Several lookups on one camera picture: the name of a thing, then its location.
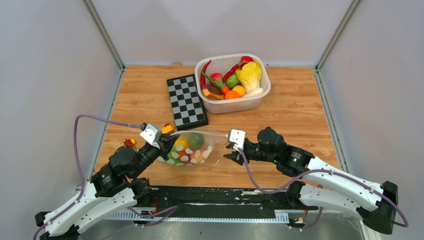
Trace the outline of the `light green leaf vegetable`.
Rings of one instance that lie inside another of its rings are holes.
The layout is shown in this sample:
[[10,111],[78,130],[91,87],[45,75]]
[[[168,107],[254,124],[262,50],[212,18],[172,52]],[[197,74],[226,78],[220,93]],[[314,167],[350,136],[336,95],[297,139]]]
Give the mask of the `light green leaf vegetable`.
[[172,148],[171,151],[168,153],[168,158],[172,159],[174,161],[179,162],[180,161],[180,155],[179,155],[179,151],[177,151],[175,148]]

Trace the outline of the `clear dotted zip bag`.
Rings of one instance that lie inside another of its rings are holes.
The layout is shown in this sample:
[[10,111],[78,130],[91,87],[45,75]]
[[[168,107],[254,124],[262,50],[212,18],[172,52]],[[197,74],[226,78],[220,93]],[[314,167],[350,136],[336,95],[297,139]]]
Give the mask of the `clear dotted zip bag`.
[[215,146],[227,134],[201,131],[182,130],[163,135],[167,141],[166,151],[156,160],[171,166],[196,166],[203,164],[213,152]]

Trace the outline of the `dark green lime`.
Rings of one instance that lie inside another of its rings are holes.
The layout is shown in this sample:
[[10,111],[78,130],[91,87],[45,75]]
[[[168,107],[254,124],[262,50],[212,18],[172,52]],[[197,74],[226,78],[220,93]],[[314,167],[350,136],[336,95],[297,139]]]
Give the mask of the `dark green lime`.
[[188,148],[198,150],[205,144],[205,137],[201,133],[191,132],[187,137]]

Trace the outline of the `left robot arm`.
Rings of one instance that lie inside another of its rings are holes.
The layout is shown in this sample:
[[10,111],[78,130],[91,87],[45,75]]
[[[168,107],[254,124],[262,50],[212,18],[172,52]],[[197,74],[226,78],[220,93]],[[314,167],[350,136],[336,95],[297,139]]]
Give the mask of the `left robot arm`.
[[177,134],[163,134],[146,142],[140,149],[122,145],[109,157],[81,190],[59,208],[35,215],[35,240],[77,240],[91,226],[111,214],[140,205],[149,206],[153,190],[140,174],[155,160],[165,158],[178,139]]

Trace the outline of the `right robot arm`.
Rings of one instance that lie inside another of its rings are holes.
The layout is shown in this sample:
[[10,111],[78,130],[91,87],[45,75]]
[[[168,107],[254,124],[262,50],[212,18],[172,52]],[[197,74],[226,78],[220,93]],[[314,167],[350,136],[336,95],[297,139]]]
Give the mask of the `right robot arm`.
[[335,210],[358,218],[378,233],[393,233],[395,217],[401,212],[396,184],[368,181],[337,169],[313,153],[287,144],[269,126],[257,134],[257,142],[236,129],[229,131],[227,141],[227,149],[233,152],[225,158],[241,166],[248,166],[250,161],[272,163],[292,178],[276,190],[264,190],[255,182],[260,192],[271,195],[285,189],[286,204],[292,209],[304,205]]

